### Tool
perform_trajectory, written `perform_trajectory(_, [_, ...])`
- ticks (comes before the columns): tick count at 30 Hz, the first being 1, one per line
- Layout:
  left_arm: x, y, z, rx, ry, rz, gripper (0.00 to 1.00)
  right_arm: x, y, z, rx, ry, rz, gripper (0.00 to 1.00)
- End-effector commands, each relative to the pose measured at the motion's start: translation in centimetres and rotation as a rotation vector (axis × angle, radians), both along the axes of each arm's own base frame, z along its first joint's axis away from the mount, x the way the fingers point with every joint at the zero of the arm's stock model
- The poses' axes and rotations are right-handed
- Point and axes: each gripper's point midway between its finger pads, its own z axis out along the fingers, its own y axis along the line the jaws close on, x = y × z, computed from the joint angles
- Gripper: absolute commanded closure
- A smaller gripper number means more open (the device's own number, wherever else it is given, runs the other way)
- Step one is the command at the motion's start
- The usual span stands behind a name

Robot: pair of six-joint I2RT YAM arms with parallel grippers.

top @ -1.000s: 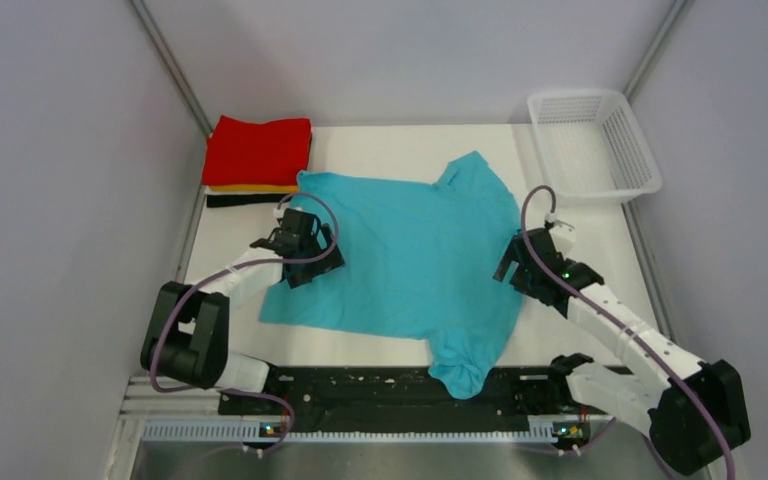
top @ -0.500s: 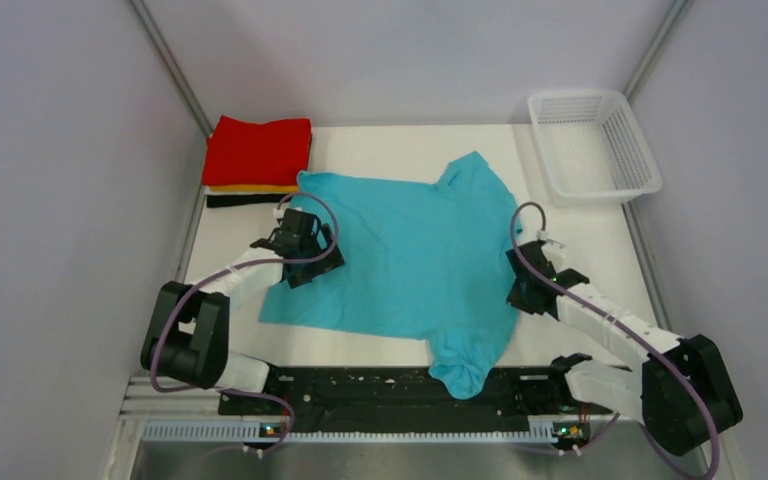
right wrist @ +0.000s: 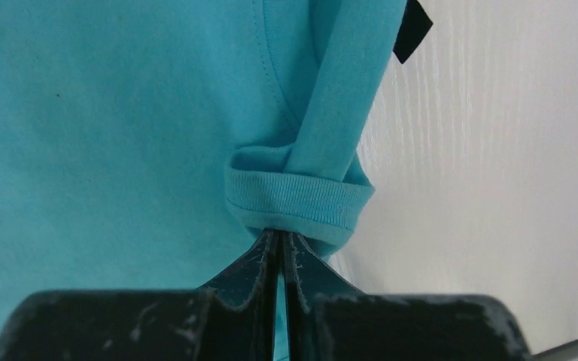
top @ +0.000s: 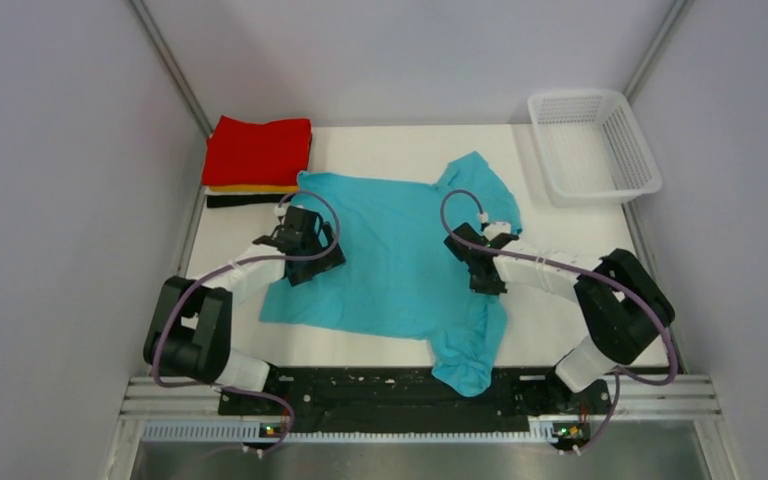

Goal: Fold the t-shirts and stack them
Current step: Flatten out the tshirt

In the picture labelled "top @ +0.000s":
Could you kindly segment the teal t-shirt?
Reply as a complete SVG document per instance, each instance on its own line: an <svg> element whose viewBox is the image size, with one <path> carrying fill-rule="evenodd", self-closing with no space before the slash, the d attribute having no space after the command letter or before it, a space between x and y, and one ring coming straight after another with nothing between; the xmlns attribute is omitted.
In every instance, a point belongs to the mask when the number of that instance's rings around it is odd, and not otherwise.
<svg viewBox="0 0 768 480"><path fill-rule="evenodd" d="M489 388L508 317L473 292L447 232L485 212L520 231L514 196L472 152L432 184L303 172L295 204L338 219L345 263L293 286L271 285L260 318L352 333L425 340L433 376L465 397Z"/></svg>

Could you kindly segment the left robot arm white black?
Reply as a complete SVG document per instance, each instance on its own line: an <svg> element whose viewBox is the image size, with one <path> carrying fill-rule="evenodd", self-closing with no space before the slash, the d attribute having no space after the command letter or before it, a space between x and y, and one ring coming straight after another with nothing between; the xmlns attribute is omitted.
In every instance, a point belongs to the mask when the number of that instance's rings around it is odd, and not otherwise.
<svg viewBox="0 0 768 480"><path fill-rule="evenodd" d="M143 344L154 376L242 391L257 413L277 407L281 388L269 379L273 366L232 346L233 312L274 283L298 286L346 261L338 220L297 206L279 207L278 219L230 262L196 279L172 276L163 283Z"/></svg>

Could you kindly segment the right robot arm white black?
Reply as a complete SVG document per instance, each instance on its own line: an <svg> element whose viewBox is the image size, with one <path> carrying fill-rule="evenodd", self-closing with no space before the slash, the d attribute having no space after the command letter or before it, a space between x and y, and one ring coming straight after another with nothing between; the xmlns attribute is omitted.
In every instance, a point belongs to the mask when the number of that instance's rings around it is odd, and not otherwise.
<svg viewBox="0 0 768 480"><path fill-rule="evenodd" d="M463 223L444 244L466 264L476 293L499 296L511 284L525 285L579 307L587 334L555 364L546 385L549 404L560 412L574 411L604 374L636 361L675 319L671 302L625 249L601 257L541 251L504 222L482 231Z"/></svg>

